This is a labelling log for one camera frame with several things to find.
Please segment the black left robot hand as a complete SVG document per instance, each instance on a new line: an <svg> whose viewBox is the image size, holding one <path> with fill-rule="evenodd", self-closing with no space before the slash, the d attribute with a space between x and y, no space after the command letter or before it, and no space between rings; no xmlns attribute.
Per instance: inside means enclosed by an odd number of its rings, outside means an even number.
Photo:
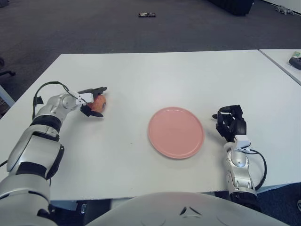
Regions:
<svg viewBox="0 0 301 226"><path fill-rule="evenodd" d="M82 103L80 111L88 117L94 116L102 118L106 106L106 98L103 92L106 90L107 87L99 87L79 91L79 100Z"/></svg>

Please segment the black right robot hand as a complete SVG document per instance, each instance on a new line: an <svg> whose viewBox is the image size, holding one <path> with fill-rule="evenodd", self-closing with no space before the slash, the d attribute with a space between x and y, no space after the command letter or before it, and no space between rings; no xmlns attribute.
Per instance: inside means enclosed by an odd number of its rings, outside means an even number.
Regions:
<svg viewBox="0 0 301 226"><path fill-rule="evenodd" d="M227 142L235 142L235 136L246 135L246 121L242 115L240 105L222 107L212 115L212 118L217 120L217 131Z"/></svg>

